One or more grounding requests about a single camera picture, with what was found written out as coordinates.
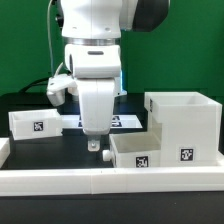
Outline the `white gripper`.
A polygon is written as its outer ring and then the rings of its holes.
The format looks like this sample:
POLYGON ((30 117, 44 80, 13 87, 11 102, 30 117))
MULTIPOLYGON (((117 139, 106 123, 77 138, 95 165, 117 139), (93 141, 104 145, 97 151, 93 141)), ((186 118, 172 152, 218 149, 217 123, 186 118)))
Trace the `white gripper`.
POLYGON ((65 64, 77 84, 83 131, 90 135, 88 150, 98 151, 99 135, 108 134, 111 127, 120 47, 67 44, 65 64))

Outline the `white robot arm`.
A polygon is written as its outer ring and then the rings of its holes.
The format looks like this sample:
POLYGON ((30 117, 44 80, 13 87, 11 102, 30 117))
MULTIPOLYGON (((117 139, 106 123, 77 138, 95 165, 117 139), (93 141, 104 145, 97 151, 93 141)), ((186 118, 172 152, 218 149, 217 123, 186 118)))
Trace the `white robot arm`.
POLYGON ((110 131, 116 80, 121 74, 121 32, 151 32, 167 17, 170 0, 60 0, 65 64, 64 85, 78 93, 88 149, 100 149, 110 131))

